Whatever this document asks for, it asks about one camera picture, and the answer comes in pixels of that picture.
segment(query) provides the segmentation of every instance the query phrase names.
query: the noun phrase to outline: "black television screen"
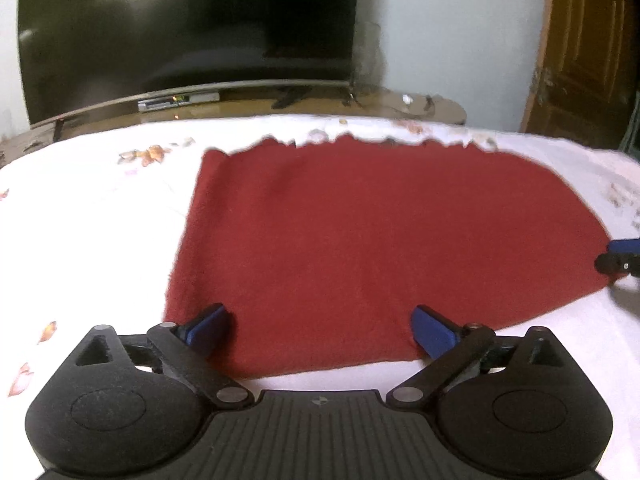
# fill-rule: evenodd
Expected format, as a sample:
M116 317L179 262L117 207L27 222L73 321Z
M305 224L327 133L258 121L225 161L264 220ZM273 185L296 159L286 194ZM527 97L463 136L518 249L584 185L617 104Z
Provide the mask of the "black television screen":
M18 0L31 124L149 92L347 81L356 0Z

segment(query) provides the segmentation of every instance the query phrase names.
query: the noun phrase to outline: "door panel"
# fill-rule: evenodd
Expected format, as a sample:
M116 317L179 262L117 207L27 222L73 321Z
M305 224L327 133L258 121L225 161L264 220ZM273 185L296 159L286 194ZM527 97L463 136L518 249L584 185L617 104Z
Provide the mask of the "door panel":
M548 0L522 130L615 148L636 85L634 0Z

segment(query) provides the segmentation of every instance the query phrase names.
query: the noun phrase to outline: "wall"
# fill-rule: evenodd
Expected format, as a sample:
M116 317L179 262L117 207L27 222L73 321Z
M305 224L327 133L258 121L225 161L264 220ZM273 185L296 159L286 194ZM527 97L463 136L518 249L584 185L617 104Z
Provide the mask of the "wall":
M465 107L468 124L517 130L542 27L543 0L359 0L380 25L374 78ZM15 37L17 0L0 0L0 136L28 129Z

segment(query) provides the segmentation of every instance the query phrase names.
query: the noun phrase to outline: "tv stand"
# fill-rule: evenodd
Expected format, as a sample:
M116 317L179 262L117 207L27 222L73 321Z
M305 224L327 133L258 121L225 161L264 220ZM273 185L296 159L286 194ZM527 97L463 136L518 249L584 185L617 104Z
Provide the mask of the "tv stand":
M272 110L284 110L299 101L302 101L309 92L311 86L289 86L285 87L285 94L271 105Z

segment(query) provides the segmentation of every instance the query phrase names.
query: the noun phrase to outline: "red cloth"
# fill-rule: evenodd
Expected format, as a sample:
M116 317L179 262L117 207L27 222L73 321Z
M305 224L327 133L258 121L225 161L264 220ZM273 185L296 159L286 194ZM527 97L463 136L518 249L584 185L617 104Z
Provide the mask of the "red cloth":
M222 302L249 378L420 355L419 303L498 329L607 285L609 239L551 171L470 146L273 139L203 158L166 320Z

